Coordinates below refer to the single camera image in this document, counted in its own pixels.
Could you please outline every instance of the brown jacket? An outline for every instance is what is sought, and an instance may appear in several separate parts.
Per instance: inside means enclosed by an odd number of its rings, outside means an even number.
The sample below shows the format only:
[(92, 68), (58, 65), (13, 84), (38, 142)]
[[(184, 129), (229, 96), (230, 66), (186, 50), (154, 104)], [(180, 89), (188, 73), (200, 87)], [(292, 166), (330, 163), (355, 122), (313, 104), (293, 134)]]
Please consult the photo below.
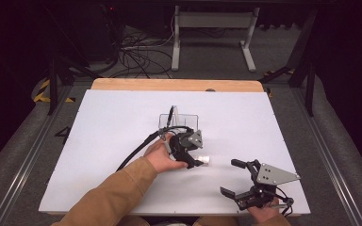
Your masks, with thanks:
[[(149, 225), (138, 217), (124, 217), (140, 203), (156, 177), (157, 172), (154, 167), (146, 158), (141, 157), (124, 169), (111, 174), (102, 184), (87, 192), (61, 222), (52, 226)], [(281, 215), (268, 222), (257, 226), (289, 225)], [(239, 224), (236, 218), (231, 217), (203, 217), (193, 225), (237, 226)]]

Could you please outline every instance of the white tabletop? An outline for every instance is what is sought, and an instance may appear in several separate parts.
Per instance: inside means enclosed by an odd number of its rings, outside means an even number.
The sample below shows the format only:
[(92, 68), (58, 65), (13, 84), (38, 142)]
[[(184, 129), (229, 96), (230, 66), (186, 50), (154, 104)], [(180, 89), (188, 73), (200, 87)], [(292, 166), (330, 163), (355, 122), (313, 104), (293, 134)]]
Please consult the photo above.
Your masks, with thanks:
[[(190, 153), (208, 155), (209, 165), (158, 175), (133, 214), (247, 214), (220, 193), (220, 186), (239, 194), (253, 185), (250, 172), (231, 166), (231, 159), (296, 171), (265, 92), (88, 90), (40, 211), (68, 212), (158, 129), (159, 115), (172, 105), (199, 116), (204, 148)], [(294, 199), (295, 214), (310, 213), (299, 181), (279, 187)]]

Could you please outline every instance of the hand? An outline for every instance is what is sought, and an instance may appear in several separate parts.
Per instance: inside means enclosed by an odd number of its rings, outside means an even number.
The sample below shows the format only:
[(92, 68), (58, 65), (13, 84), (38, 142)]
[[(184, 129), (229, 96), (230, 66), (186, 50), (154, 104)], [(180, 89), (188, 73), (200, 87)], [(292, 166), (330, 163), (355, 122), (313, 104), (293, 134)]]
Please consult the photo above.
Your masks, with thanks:
[(274, 200), (270, 204), (266, 204), (262, 208), (257, 208), (255, 206), (249, 207), (248, 211), (255, 218), (257, 223), (263, 223), (270, 218), (273, 218), (280, 214), (278, 208), (271, 208), (273, 205), (279, 204), (279, 200), (274, 198)]
[[(169, 141), (172, 137), (172, 134), (167, 133), (165, 136), (166, 140)], [(148, 159), (148, 161), (154, 166), (157, 173), (168, 170), (182, 169), (188, 166), (188, 163), (186, 162), (178, 162), (170, 159), (169, 153), (164, 146), (163, 139), (159, 139), (149, 146), (143, 156), (146, 157), (146, 159)]]

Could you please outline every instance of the floor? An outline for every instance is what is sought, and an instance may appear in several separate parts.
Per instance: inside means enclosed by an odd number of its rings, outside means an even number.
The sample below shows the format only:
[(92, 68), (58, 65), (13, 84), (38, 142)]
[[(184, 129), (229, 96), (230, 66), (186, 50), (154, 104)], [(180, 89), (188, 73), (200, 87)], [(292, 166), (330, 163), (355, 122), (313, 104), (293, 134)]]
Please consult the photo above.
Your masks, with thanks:
[[(180, 68), (152, 75), (153, 78), (257, 80), (266, 71), (283, 67), (299, 36), (300, 30), (257, 28), (250, 46), (257, 67), (249, 73), (239, 41), (245, 30), (184, 31), (181, 38)], [(170, 42), (156, 47), (172, 54)], [(150, 52), (149, 72), (160, 72), (171, 66), (171, 59), (159, 52)], [(102, 68), (93, 65), (93, 70)], [(104, 77), (127, 73), (118, 63)], [(121, 77), (144, 77), (143, 72), (120, 74)], [(316, 78), (313, 112), (304, 108), (304, 85), (288, 86), (285, 74), (265, 84), (271, 89), (271, 105), (287, 143), (309, 203), (311, 214), (288, 218), (292, 225), (362, 225), (362, 159), (351, 138), (326, 99), (321, 80)], [(36, 88), (30, 96), (33, 98)], [(49, 225), (61, 219), (39, 213), (38, 208), (63, 148), (58, 132), (71, 127), (83, 95), (92, 79), (76, 76), (72, 87), (60, 87), (58, 109), (47, 116), (49, 104), (36, 103), (34, 110), (0, 153), (0, 225)], [(66, 98), (74, 102), (64, 102)], [(249, 216), (240, 218), (240, 225), (249, 225)]]

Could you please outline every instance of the brown sleeve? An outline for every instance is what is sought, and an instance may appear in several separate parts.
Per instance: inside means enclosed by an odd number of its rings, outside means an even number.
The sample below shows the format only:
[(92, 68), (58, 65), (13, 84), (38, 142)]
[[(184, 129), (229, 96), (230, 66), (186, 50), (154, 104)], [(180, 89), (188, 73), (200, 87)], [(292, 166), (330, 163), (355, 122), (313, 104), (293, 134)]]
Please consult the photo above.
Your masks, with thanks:
[(290, 224), (284, 216), (279, 214), (263, 223), (254, 224), (253, 226), (290, 226)]
[(116, 225), (140, 203), (156, 177), (154, 167), (141, 157), (87, 192), (61, 222), (52, 226)]

